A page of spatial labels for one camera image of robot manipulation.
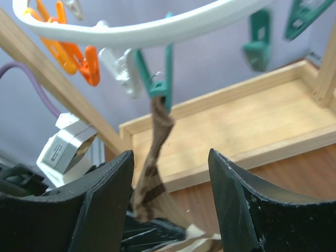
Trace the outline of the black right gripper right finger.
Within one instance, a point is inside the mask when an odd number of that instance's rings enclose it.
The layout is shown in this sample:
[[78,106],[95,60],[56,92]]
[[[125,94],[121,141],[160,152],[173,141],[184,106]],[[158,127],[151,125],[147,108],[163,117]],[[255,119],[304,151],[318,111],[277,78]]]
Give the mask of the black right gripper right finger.
[[272,184],[214,149],[208,168],[224,251],[335,251],[335,201]]

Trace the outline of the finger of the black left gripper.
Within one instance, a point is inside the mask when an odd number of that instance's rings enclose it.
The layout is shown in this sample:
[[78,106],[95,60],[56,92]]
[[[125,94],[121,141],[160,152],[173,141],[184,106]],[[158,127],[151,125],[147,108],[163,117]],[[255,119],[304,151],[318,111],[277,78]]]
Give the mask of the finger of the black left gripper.
[[167,219],[157,218],[150,222],[140,222],[127,211],[121,239],[121,251],[155,251],[166,245],[182,242],[186,229],[176,226]]

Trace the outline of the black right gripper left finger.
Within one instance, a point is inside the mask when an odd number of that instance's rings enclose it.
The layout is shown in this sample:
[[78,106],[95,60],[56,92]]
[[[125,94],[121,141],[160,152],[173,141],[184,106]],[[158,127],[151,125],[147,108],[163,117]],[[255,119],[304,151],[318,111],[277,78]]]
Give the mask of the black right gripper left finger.
[[134,155],[41,196],[1,194],[1,251],[119,251]]

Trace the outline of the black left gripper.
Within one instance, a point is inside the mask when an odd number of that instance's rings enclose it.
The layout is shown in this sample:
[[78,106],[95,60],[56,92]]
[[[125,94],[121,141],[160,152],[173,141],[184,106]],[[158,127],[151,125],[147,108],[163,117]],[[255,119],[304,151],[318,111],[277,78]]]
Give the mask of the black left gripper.
[[1,165],[1,192],[17,197],[40,196],[47,191],[44,178],[24,165]]

